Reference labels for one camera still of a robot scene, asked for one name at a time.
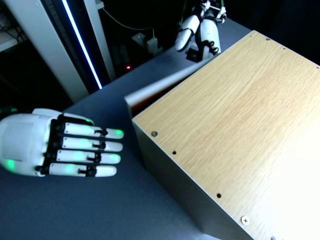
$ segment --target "blue-gray tabletop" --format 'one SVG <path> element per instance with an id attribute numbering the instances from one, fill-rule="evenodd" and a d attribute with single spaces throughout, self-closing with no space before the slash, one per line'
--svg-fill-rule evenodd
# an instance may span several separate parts
<path id="1" fill-rule="evenodd" d="M 225 50 L 250 30 L 228 19 L 219 32 Z M 184 52 L 171 48 L 66 110 L 93 119 L 97 126 L 124 130 L 115 176 L 28 177 L 0 168 L 0 239 L 214 240 L 141 165 L 124 100 L 192 64 Z"/>

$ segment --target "silver screw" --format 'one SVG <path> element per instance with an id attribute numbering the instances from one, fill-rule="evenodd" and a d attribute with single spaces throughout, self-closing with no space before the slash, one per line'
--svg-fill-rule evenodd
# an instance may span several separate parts
<path id="1" fill-rule="evenodd" d="M 242 222 L 243 225 L 248 226 L 250 224 L 250 219 L 247 216 L 243 216 L 241 218 L 241 222 Z"/>

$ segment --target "led light strip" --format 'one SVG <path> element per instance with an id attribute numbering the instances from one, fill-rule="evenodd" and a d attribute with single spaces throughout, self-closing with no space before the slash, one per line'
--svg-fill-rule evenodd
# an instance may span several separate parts
<path id="1" fill-rule="evenodd" d="M 90 59 L 90 57 L 89 57 L 89 54 L 88 54 L 87 49 L 86 49 L 86 47 L 85 47 L 85 44 L 84 44 L 84 42 L 82 41 L 82 38 L 81 38 L 80 33 L 79 33 L 79 31 L 78 31 L 78 28 L 77 28 L 76 22 L 75 22 L 75 20 L 74 20 L 74 17 L 72 16 L 72 13 L 71 13 L 71 11 L 70 11 L 70 8 L 69 8 L 69 5 L 68 5 L 68 3 L 67 3 L 67 0 L 62 0 L 62 3 L 63 3 L 63 6 L 64 6 L 64 8 L 65 8 L 65 10 L 66 10 L 66 14 L 68 14 L 68 17 L 69 17 L 70 22 L 71 22 L 71 24 L 72 24 L 73 30 L 74 30 L 74 32 L 75 32 L 75 35 L 76 35 L 76 37 L 78 38 L 78 41 L 79 41 L 79 43 L 80 43 L 80 45 L 81 45 L 81 48 L 82 48 L 83 53 L 84 53 L 84 55 L 85 55 L 85 58 L 86 58 L 86 60 L 87 60 L 88 63 L 89 63 L 89 66 L 90 66 L 91 71 L 92 71 L 92 73 L 93 73 L 93 75 L 94 75 L 95 81 L 96 81 L 96 83 L 98 84 L 99 89 L 102 89 L 101 83 L 100 83 L 99 78 L 98 78 L 97 73 L 96 73 L 96 70 L 95 70 L 95 68 L 94 68 L 94 66 L 93 66 L 93 64 L 92 64 L 92 62 L 91 62 L 91 59 Z"/>

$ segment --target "wood grain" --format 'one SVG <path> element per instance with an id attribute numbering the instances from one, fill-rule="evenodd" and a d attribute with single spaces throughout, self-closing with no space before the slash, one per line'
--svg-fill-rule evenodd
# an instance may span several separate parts
<path id="1" fill-rule="evenodd" d="M 315 63 L 253 31 L 133 121 L 254 239 L 320 238 Z"/>

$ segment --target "robotic hand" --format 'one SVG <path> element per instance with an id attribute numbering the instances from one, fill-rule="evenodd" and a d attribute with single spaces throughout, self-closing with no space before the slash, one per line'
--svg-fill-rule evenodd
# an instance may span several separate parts
<path id="1" fill-rule="evenodd" d="M 217 24 L 227 19 L 224 0 L 202 0 L 192 9 L 192 15 L 180 26 L 175 49 L 183 51 L 195 35 L 199 61 L 221 53 Z"/>
<path id="2" fill-rule="evenodd" d="M 111 152 L 123 145 L 106 139 L 123 137 L 123 131 L 96 127 L 83 116 L 37 108 L 0 121 L 0 165 L 27 176 L 109 177 L 117 173 L 110 165 L 121 159 Z"/>

